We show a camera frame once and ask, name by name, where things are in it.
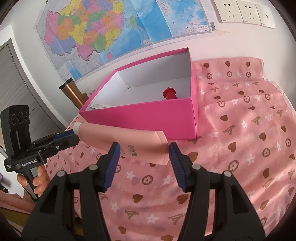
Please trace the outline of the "person's left hand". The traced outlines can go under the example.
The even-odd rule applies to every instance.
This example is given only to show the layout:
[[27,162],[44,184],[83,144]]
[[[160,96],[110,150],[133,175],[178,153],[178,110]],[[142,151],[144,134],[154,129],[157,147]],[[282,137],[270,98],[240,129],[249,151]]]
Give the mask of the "person's left hand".
[[[27,179],[20,173],[17,175],[17,180],[26,190],[28,190],[28,181]],[[39,166],[37,168],[37,176],[33,179],[33,185],[34,185],[34,193],[41,197],[41,195],[46,190],[47,186],[50,183],[50,178],[48,176],[48,173],[46,172],[45,166]]]

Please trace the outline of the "pink sweater forearm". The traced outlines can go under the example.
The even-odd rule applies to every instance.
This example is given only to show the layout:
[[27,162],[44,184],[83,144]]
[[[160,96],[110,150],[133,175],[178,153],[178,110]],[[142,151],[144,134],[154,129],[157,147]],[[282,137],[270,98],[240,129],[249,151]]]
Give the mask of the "pink sweater forearm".
[[8,210],[30,214],[35,207],[35,202],[27,192],[24,193],[23,197],[20,197],[18,194],[9,194],[1,191],[0,206]]

